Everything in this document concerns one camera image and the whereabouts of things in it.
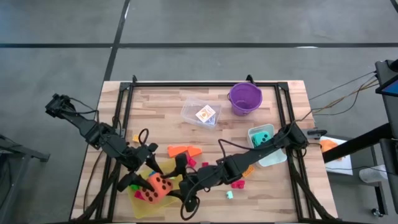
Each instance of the yellow tray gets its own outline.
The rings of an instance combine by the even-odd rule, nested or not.
[[[175,160],[174,159],[169,159],[167,162],[163,162],[159,164],[159,167],[162,169],[162,171],[166,174],[169,172],[172,172],[175,168]],[[149,174],[152,172],[152,169],[148,168],[146,170],[143,170],[140,174],[142,178],[146,179],[148,178]],[[171,179],[171,182],[173,183],[173,190],[178,190],[180,187],[178,186],[178,183],[182,180],[182,176],[179,175],[176,177],[174,180]],[[131,201],[132,205],[132,211],[134,213],[134,216],[136,218],[142,218],[147,216],[150,213],[154,213],[158,211],[158,209],[168,206],[171,203],[175,202],[178,200],[176,197],[171,197],[171,196],[166,196],[163,198],[163,200],[157,204],[149,204],[148,202],[141,200],[139,198],[136,198],[134,194],[136,193],[136,190],[133,190],[132,188],[128,187],[127,188],[127,193],[129,195],[129,199]]]

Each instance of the gray concrete floor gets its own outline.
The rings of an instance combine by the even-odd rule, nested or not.
[[[0,43],[112,43],[123,0],[0,2]],[[398,13],[389,0],[132,0],[121,42],[396,42]],[[334,49],[119,49],[111,80],[305,80],[309,97],[398,58],[395,48]],[[96,106],[110,49],[0,49],[0,133],[42,152],[30,163],[14,222],[68,219],[86,144],[73,126],[44,113],[54,93]],[[366,78],[311,101],[339,98]],[[353,98],[330,110],[344,110]],[[315,118],[330,134],[355,137],[387,121],[373,90],[339,116]],[[370,187],[331,183],[340,218],[374,218]]]

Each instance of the butcher block tabletop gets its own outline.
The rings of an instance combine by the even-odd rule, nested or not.
[[[289,84],[290,97],[297,119],[304,117],[310,111],[307,92],[303,81],[284,81]],[[104,82],[98,103],[99,120],[112,125],[112,117],[116,107],[120,82]],[[202,155],[195,156],[196,169],[202,162],[216,164],[222,158],[218,139],[232,141],[242,146],[248,146],[246,136],[248,129],[263,124],[272,124],[275,132],[280,129],[280,118],[273,87],[259,87],[262,90],[261,106],[247,116],[236,116],[231,111],[231,103],[227,94],[231,87],[134,87],[132,104],[128,121],[126,141],[132,143],[133,134],[147,128],[149,137],[147,144],[152,142],[159,145],[156,150],[157,162],[167,161],[168,146],[200,147]],[[126,95],[123,98],[120,118],[123,119],[126,106]],[[289,122],[284,92],[281,91],[285,117]],[[187,97],[217,102],[222,106],[221,115],[215,129],[206,129],[186,123],[181,117],[181,109]],[[297,123],[300,128],[314,128],[312,115]],[[243,153],[244,149],[224,145],[227,155]],[[76,218],[83,212],[83,197],[88,179],[95,160],[101,150],[88,147],[83,170],[81,172],[75,203],[71,218]],[[93,179],[88,189],[86,206],[94,199],[101,186],[105,153],[95,169]],[[311,144],[307,147],[304,157],[308,181],[311,191],[326,210],[337,217],[335,203],[326,174],[320,146]],[[199,191],[200,207],[197,214],[188,222],[296,222],[292,186],[287,162],[269,167],[254,165],[254,172],[244,178],[244,189],[232,189],[230,185],[221,185],[211,188],[210,192]],[[122,168],[121,177],[127,174]],[[227,191],[233,191],[233,199],[227,199]],[[103,217],[108,211],[110,191],[105,198]],[[308,217],[304,194],[300,191],[304,217]],[[114,207],[114,222],[184,222],[180,218],[181,201],[176,201],[158,211],[137,219],[134,216],[127,190],[118,192]]]

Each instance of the clear plastic container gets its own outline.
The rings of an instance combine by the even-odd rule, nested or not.
[[[262,126],[258,126],[255,128],[251,128],[248,130],[248,143],[250,147],[254,147],[252,142],[252,137],[257,134],[266,131],[269,133],[271,137],[274,137],[274,125],[272,124],[265,124]],[[269,154],[268,156],[259,160],[259,165],[262,167],[272,166],[274,164],[278,164],[280,162],[285,162],[287,156],[282,152],[281,149],[276,150],[275,152]]]
[[[207,121],[202,122],[196,114],[204,108],[206,105],[209,105],[211,109],[213,109],[216,113],[211,116]],[[184,106],[181,110],[182,118],[194,125],[202,126],[205,128],[214,128],[217,125],[218,118],[221,114],[221,105],[215,102],[207,102],[203,100],[199,100],[193,97],[188,97],[185,100]]]

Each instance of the purple bucket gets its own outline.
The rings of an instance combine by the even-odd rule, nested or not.
[[[261,90],[252,83],[238,83],[228,93],[232,111],[244,116],[257,109],[262,103]]]

